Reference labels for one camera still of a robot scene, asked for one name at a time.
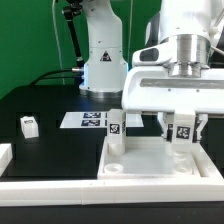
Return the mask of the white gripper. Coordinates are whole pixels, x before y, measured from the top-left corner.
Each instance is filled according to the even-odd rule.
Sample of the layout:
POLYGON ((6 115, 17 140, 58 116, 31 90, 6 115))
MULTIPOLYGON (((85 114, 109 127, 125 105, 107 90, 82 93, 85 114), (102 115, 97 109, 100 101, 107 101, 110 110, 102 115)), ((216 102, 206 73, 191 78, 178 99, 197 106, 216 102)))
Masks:
POLYGON ((224 69, 205 69, 199 78, 169 77, 164 68, 133 68, 126 77, 122 108, 133 112, 159 112, 162 137, 172 141, 173 112, 194 110, 195 140, 208 122, 207 114, 224 114, 224 69))

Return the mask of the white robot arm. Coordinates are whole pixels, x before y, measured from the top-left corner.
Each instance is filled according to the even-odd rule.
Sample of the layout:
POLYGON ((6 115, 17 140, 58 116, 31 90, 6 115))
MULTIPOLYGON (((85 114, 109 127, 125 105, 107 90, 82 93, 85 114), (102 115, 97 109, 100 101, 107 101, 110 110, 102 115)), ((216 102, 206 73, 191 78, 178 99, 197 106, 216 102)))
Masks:
POLYGON ((84 0, 89 59, 83 89, 122 93, 122 108, 134 112, 190 115, 200 125, 210 114, 224 115, 224 0, 155 0, 160 10, 148 22, 145 44, 133 52, 125 71, 118 24, 110 0, 84 0))

